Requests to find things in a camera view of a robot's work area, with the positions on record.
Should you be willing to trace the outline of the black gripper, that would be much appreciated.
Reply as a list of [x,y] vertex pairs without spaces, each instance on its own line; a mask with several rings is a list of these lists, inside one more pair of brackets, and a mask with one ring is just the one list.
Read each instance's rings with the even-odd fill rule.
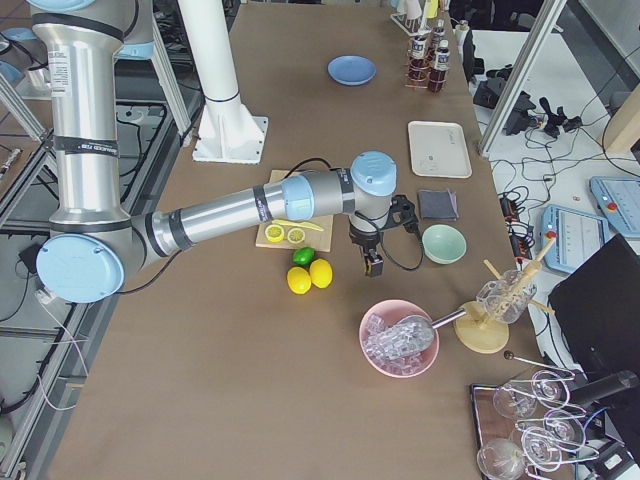
[[364,274],[369,277],[380,276],[383,272],[384,260],[378,254],[380,236],[377,231],[363,231],[351,224],[349,237],[351,242],[360,248]]

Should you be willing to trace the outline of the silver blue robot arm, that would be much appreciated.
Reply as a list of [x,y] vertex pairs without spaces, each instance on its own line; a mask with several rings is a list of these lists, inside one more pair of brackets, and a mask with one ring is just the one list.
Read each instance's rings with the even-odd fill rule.
[[148,1],[34,1],[35,35],[45,44],[51,81],[52,146],[58,207],[36,257],[43,287],[87,304],[122,292],[145,267],[196,244],[275,219],[345,214],[367,259],[390,216],[394,160],[367,151],[347,168],[297,172],[206,203],[158,210],[153,197],[122,203],[115,64],[154,50]]

